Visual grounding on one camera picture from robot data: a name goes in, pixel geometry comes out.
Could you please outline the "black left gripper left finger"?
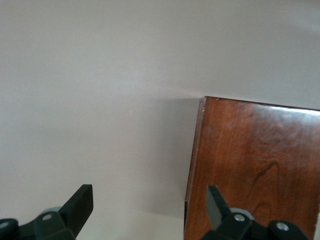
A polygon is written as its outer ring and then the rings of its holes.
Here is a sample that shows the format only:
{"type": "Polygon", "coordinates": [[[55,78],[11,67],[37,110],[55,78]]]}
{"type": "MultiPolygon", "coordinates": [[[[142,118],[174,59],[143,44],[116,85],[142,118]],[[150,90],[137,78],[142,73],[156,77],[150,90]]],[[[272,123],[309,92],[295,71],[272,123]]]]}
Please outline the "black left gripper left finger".
{"type": "Polygon", "coordinates": [[[19,240],[75,240],[94,208],[93,186],[83,184],[57,211],[19,227],[19,240]]]}

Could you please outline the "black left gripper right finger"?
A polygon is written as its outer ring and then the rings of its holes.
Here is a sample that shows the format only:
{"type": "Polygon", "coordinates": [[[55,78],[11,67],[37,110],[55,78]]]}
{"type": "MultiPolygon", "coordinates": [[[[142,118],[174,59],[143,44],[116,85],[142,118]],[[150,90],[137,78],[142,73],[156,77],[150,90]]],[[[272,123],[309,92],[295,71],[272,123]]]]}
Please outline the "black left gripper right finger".
{"type": "Polygon", "coordinates": [[[203,240],[304,240],[305,234],[295,224],[272,220],[265,227],[250,212],[229,207],[216,185],[206,187],[206,212],[211,224],[203,240]]]}

